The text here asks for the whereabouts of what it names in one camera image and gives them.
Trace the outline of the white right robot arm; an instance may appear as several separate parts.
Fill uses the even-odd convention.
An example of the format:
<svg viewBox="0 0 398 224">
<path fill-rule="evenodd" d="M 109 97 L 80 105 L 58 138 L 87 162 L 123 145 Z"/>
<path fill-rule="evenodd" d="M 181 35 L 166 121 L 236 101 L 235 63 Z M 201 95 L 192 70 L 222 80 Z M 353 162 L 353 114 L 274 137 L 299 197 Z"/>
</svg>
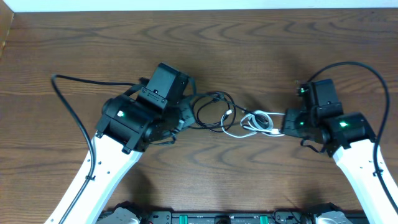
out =
<svg viewBox="0 0 398 224">
<path fill-rule="evenodd" d="M 321 144 L 351 184 L 369 223 L 397 223 L 397 184 L 363 114 L 346 114 L 330 79 L 300 86 L 300 109 L 288 109 L 282 133 Z"/>
</svg>

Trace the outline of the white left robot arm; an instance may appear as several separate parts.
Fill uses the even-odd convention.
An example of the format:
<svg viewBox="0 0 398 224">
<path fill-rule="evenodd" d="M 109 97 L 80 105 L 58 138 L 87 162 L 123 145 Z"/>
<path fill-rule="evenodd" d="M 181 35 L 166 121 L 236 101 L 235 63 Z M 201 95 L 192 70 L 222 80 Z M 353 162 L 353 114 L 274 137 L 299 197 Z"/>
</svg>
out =
<svg viewBox="0 0 398 224">
<path fill-rule="evenodd" d="M 192 77 L 158 64 L 152 78 L 128 83 L 128 90 L 102 107 L 96 132 L 87 130 L 58 87 L 54 87 L 88 145 L 77 175 L 47 223 L 95 223 L 114 190 L 147 148 L 173 144 L 195 122 L 191 96 L 183 93 Z"/>
</svg>

